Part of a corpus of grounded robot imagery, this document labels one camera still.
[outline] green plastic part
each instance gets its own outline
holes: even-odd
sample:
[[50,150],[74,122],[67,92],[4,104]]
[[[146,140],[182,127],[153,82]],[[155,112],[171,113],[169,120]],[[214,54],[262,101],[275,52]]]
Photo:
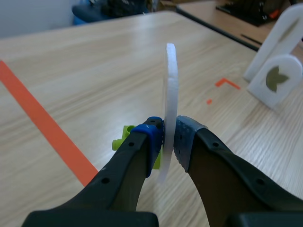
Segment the green plastic part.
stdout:
[[[129,134],[131,133],[131,130],[134,128],[134,125],[125,125],[123,127],[123,133],[122,133],[122,138],[121,139],[117,139],[117,140],[113,140],[112,142],[112,149],[114,151],[118,150],[119,147],[121,146],[121,144],[123,143],[123,141],[126,139],[126,137],[129,136]],[[162,148],[160,150],[160,153],[155,161],[155,164],[153,165],[152,169],[160,169],[160,163],[161,163],[161,156],[162,156]]]
[[122,138],[121,139],[117,139],[117,140],[113,140],[113,142],[112,142],[112,149],[114,151],[118,150],[118,148],[121,146],[121,144],[126,139],[126,137],[129,136],[129,134],[131,133],[131,130],[134,127],[135,127],[134,125],[125,125],[123,127]]

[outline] orange tape corner marker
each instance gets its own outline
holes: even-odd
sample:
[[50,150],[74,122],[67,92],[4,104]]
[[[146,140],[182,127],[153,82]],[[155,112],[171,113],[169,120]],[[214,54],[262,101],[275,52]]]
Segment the orange tape corner marker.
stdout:
[[98,170],[3,61],[0,61],[0,81],[79,181],[86,186]]
[[235,89],[240,90],[241,87],[239,87],[238,85],[232,83],[230,80],[226,79],[226,78],[222,78],[221,80],[219,80],[218,82],[215,83],[216,87],[221,87],[222,84],[224,83],[228,83],[229,85],[233,86]]
[[211,103],[213,103],[213,100],[210,98],[210,99],[208,99],[208,100],[206,101],[206,103],[207,103],[208,105],[210,105]]

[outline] blue chair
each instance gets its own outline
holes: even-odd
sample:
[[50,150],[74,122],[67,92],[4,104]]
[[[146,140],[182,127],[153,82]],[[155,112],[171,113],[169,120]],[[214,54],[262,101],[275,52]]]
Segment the blue chair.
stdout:
[[101,0],[98,2],[98,6],[91,6],[88,0],[82,1],[83,4],[72,7],[72,13],[74,14],[74,25],[83,25],[87,23],[104,21],[114,19],[115,17],[109,17],[104,15],[100,10],[100,4],[106,3],[107,0]]

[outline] wall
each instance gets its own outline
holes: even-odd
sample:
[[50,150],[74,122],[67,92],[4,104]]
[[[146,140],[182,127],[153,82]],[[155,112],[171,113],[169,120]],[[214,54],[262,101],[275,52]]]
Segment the wall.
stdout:
[[72,25],[81,0],[0,0],[0,38]]

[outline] wood grain surface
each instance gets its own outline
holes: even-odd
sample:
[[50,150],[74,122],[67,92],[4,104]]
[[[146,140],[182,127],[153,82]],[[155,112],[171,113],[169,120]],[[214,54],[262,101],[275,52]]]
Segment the wood grain surface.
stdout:
[[[177,48],[178,114],[205,124],[231,150],[303,198],[302,84],[274,112],[242,75],[254,51],[175,13],[162,12],[0,40],[14,71],[100,170],[124,125],[161,116],[166,43]],[[227,78],[241,87],[214,84]],[[160,226],[208,226],[199,194],[173,155],[167,181],[146,179],[137,210]],[[0,83],[0,226],[58,206],[83,186]]]
[[[275,25],[275,21],[267,23],[262,26],[254,26],[236,17],[233,17],[227,13],[216,10],[217,5],[224,5],[225,0],[208,0],[198,1],[191,3],[179,4],[178,8],[218,29],[223,30],[231,34],[232,36],[243,40],[257,48],[259,44],[243,37],[246,35],[256,41],[264,42],[272,27]],[[303,62],[303,49],[301,48],[303,42],[299,42],[300,46],[297,46],[292,52],[301,62]]]

